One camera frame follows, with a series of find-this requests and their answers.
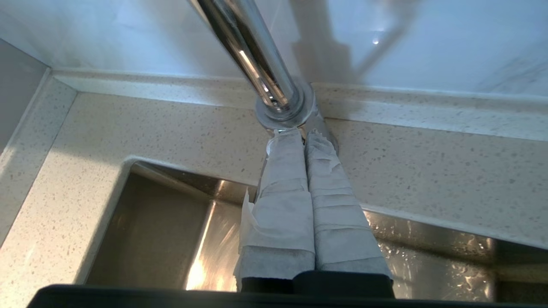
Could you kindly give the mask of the right gripper white-wrapped left finger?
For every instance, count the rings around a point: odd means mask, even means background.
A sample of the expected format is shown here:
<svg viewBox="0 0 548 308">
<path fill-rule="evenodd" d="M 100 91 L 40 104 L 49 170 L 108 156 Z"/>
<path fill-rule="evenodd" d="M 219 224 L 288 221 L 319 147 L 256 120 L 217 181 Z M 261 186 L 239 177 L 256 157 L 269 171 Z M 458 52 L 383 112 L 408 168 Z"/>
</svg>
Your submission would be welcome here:
<svg viewBox="0 0 548 308">
<path fill-rule="evenodd" d="M 303 138 L 299 130 L 269 141 L 256 201 L 246 194 L 241 207 L 237 290 L 255 281 L 292 282 L 315 268 L 313 202 Z"/>
</svg>

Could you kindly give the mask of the right gripper white-wrapped right finger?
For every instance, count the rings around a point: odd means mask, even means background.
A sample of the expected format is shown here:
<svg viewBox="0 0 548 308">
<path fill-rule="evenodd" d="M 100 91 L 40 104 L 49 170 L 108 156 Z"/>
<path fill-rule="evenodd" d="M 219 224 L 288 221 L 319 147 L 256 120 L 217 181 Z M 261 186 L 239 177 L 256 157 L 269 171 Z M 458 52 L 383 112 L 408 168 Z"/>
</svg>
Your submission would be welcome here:
<svg viewBox="0 0 548 308">
<path fill-rule="evenodd" d="M 317 131 L 303 139 L 313 207 L 315 269 L 293 280 L 296 294 L 314 297 L 394 298 L 391 271 L 372 234 L 336 150 Z"/>
</svg>

